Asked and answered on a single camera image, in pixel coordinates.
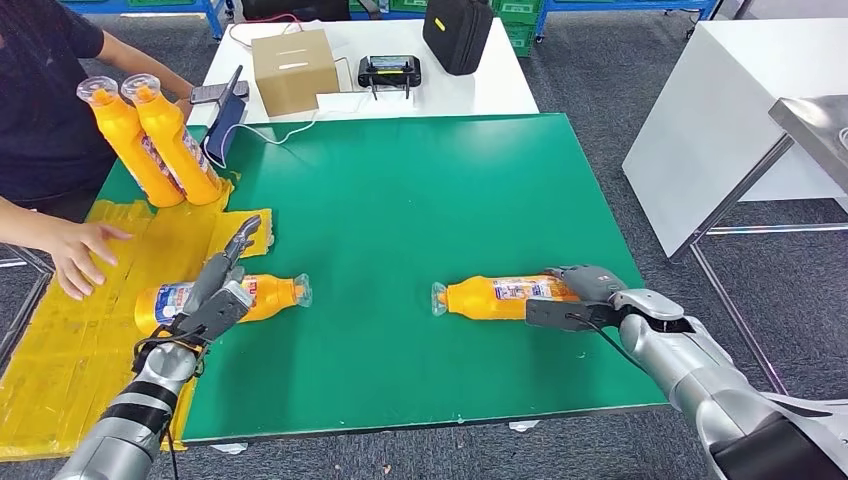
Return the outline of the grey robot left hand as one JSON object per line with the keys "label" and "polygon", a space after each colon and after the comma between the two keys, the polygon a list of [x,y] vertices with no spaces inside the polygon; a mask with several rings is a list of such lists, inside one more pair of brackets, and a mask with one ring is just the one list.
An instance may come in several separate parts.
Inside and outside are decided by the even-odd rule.
{"label": "grey robot left hand", "polygon": [[229,282],[241,285],[245,270],[238,266],[237,262],[245,250],[254,244],[251,237],[259,230],[260,225],[259,214],[249,217],[232,236],[224,250],[213,255],[204,264],[183,307],[185,315],[196,312],[205,301]]}

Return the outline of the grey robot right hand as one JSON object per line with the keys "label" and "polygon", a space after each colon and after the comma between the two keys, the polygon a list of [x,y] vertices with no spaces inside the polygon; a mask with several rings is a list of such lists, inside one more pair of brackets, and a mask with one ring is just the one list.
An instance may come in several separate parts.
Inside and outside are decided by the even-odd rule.
{"label": "grey robot right hand", "polygon": [[627,288],[614,273],[596,265],[552,267],[542,273],[555,277],[565,287],[565,301],[571,303],[608,303],[616,292]]}

